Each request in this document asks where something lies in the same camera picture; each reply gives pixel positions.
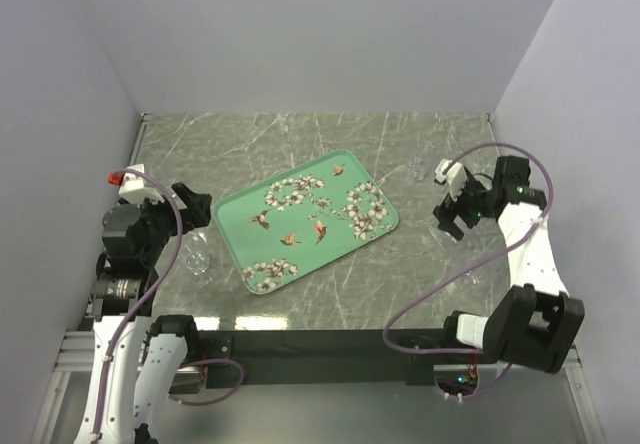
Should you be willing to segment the clear faceted drinking glass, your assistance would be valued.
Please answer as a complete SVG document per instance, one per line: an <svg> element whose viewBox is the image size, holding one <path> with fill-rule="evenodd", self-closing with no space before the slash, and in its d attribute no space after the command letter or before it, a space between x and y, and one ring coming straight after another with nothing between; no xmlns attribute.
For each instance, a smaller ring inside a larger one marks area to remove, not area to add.
<svg viewBox="0 0 640 444"><path fill-rule="evenodd" d="M442 231L438 227L431 227L429 229L429 232L432 235L433 239L444 250L455 249L459 244L459 242L454 237L452 237L447 232Z"/></svg>
<svg viewBox="0 0 640 444"><path fill-rule="evenodd" d="M476 289L482 284L482 275L479 269L474 268L465 272L458 280L461 289Z"/></svg>
<svg viewBox="0 0 640 444"><path fill-rule="evenodd" d="M413 181L421 181L426 174L425 165L422 160L412 160L407 165L407 177Z"/></svg>
<svg viewBox="0 0 640 444"><path fill-rule="evenodd" d="M182 259L185 267L196 276L202 275L210 267L210 258L206 253L188 253Z"/></svg>

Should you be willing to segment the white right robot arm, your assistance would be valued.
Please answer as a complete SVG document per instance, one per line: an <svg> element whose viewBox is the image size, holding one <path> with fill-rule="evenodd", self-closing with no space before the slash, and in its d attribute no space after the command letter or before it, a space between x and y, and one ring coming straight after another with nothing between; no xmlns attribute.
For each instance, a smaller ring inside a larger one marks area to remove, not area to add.
<svg viewBox="0 0 640 444"><path fill-rule="evenodd" d="M531 187L530 174L528 159L517 156L497 159L489 186L449 159L436 167L436 183L447 188L433 211L439 229L461 240L460 222L473 228L493 219L509 250L509 290L491 315L456 311L446 318L440 350L449 362L462 363L478 349L491 360L555 374L584 320L583 302L570 297L558 273L546 195Z"/></svg>

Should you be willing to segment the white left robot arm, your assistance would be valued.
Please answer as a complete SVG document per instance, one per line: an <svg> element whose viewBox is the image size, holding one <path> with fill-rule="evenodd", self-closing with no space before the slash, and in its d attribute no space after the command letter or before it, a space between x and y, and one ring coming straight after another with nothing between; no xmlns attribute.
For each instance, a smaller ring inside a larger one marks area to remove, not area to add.
<svg viewBox="0 0 640 444"><path fill-rule="evenodd" d="M126 190L102 219L104 250L96 264L88 316L94 354L78 443L154 443L154 422L180 366L193 364L201 341L193 317L151 317L169 239L209 225L212 198L183 183L171 205L144 185Z"/></svg>

